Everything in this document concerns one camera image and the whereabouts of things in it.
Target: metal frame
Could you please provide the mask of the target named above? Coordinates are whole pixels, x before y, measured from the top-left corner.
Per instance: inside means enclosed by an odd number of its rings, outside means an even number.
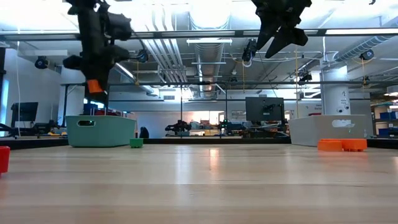
[[[398,35],[396,33],[384,32],[384,27],[376,28],[356,28],[346,30],[380,30],[377,34],[327,34],[328,30],[345,29],[305,29],[309,37],[368,37],[375,35]],[[180,38],[250,38],[258,37],[260,30],[177,30],[177,31],[153,31],[135,32],[131,40],[145,39],[180,39]],[[76,31],[2,31],[0,32],[2,41],[58,41],[58,40],[79,40],[79,33]]]

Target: red block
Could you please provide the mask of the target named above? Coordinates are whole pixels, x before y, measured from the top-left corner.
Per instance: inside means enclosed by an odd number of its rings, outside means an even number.
[[[0,175],[8,172],[8,163],[10,160],[10,147],[0,146]]]

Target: ceiling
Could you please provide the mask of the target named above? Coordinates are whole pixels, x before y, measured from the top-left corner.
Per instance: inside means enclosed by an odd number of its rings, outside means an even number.
[[[229,29],[254,29],[257,30],[260,26],[259,18],[255,15],[256,8],[251,1],[248,0],[229,0],[230,4],[225,4],[227,0],[206,2],[208,7],[204,10],[205,17],[215,18],[220,11],[230,10],[231,17],[229,20]],[[327,29],[327,28],[370,28],[382,27],[392,19],[398,16],[398,2],[391,0],[377,0],[372,6],[366,0],[312,0],[313,5],[307,8],[302,14],[302,22],[299,27],[303,29]],[[190,30],[190,14],[189,10],[195,6],[197,0],[170,0],[170,1],[149,1],[149,0],[134,0],[134,1],[107,1],[111,7],[111,12],[123,13],[125,16],[132,19],[131,25],[135,31],[147,31],[143,24],[150,24],[155,19],[155,15],[159,10],[168,11],[172,13],[172,25],[174,30]],[[51,0],[0,0],[2,8],[0,8],[0,29],[2,31],[28,31],[34,30],[39,32],[65,32],[66,30],[77,29],[77,18],[75,16],[67,15],[67,3]],[[232,44],[224,45],[224,52],[222,61],[226,62],[220,68],[218,80],[229,80],[231,72],[235,69],[236,76],[239,81],[253,80],[253,81],[290,81],[290,74],[294,73],[297,66],[301,67],[303,64],[310,61],[310,58],[322,59],[323,41],[325,41],[326,58],[332,60],[336,52],[342,51],[353,45],[357,41],[366,37],[310,37],[308,44],[304,47],[297,47],[290,45],[283,49],[281,54],[277,54],[274,58],[289,58],[286,62],[253,62],[252,66],[245,68],[235,60],[239,60],[246,46],[247,38],[233,38]],[[186,67],[195,67],[192,62],[196,62],[195,48],[193,44],[188,45],[187,39],[177,39],[177,45],[180,51],[183,64]],[[269,43],[264,46],[260,52],[265,52]],[[130,51],[138,51],[141,49],[141,44],[138,40],[129,40],[125,42],[116,42],[116,44],[124,47]],[[398,45],[398,38],[394,37],[387,42],[378,45],[373,49],[376,58],[365,65],[362,65],[358,58],[349,60],[348,64],[349,78],[351,80],[358,80],[364,75],[372,76],[372,80],[385,80],[386,78],[395,78],[392,75],[398,74],[398,55],[396,53],[396,46]],[[81,46],[79,41],[35,41],[35,42],[21,42],[20,50],[67,50],[68,55],[79,54]],[[260,55],[264,58],[264,54],[259,53],[256,58],[260,59]],[[66,56],[49,56],[49,59],[55,63],[62,63]],[[157,63],[153,57],[147,63],[139,64],[135,62],[125,62],[124,65],[130,71],[134,72],[138,69],[143,70],[157,70]],[[156,74],[142,74],[140,75],[142,81],[156,81],[159,78]],[[198,81],[198,78],[189,77],[188,81]],[[270,88],[269,85],[263,86],[245,86],[245,88]],[[379,91],[385,86],[373,85],[371,88]]]

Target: wooden table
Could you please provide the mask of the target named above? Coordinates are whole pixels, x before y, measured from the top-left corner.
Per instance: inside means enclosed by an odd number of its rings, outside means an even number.
[[[11,152],[0,223],[398,223],[398,151],[293,145]]]

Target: security camera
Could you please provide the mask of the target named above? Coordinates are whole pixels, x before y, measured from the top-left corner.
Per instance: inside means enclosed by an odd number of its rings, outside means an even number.
[[[35,62],[35,67],[38,69],[46,69],[49,67],[49,61],[46,56],[38,56]]]

